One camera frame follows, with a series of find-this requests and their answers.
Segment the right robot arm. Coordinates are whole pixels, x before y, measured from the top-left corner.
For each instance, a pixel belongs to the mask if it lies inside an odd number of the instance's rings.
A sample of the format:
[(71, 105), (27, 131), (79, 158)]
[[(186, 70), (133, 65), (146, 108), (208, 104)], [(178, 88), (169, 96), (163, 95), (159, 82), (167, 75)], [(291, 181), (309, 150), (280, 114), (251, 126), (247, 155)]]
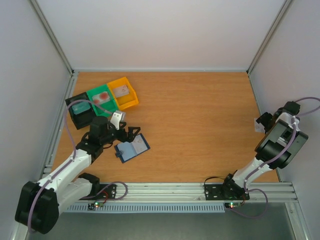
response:
[(265, 112), (255, 120), (263, 126), (265, 136), (256, 146), (253, 160), (224, 179), (220, 192), (226, 199), (241, 198), (255, 179), (283, 169), (293, 160), (309, 138), (298, 127), (300, 108), (297, 102), (288, 101), (275, 113)]

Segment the blue card holder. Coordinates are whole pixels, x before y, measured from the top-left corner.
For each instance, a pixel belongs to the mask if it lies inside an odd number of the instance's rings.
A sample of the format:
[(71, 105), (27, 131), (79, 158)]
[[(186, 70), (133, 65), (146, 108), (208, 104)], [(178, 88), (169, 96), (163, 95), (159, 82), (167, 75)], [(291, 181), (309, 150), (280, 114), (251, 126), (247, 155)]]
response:
[[(145, 141), (147, 147), (148, 147), (148, 150), (150, 150), (150, 145), (148, 144), (148, 142), (146, 141), (145, 137), (143, 136), (142, 133), (139, 133), (142, 135), (143, 137), (143, 140)], [(122, 143), (119, 143), (117, 144), (115, 147), (115, 156), (117, 158), (120, 159), (120, 161), (124, 164), (130, 160), (132, 160), (133, 158), (141, 155), (141, 154), (136, 154), (136, 151), (134, 150), (133, 146), (132, 146), (132, 142), (122, 142)]]

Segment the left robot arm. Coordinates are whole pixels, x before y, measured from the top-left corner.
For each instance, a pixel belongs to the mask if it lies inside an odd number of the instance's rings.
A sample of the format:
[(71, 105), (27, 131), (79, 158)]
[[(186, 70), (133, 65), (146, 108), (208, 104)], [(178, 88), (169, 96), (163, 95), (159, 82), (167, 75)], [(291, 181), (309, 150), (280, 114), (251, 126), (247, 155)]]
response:
[(119, 113), (111, 119), (95, 117), (71, 155), (54, 171), (37, 182), (28, 181), (21, 189), (14, 219), (30, 232), (47, 234), (59, 216), (80, 199), (96, 199), (101, 193), (98, 177), (84, 173), (114, 141), (131, 143), (139, 126), (127, 126)]

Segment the white blossom credit card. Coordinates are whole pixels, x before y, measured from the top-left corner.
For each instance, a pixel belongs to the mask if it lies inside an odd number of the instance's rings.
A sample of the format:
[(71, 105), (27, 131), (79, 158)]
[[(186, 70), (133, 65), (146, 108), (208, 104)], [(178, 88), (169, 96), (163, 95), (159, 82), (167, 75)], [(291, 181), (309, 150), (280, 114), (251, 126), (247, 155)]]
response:
[(265, 133), (265, 129), (264, 129), (264, 126), (261, 124), (261, 123), (258, 123), (257, 122), (257, 118), (254, 118), (254, 130), (255, 130), (255, 132), (257, 132), (257, 133)]

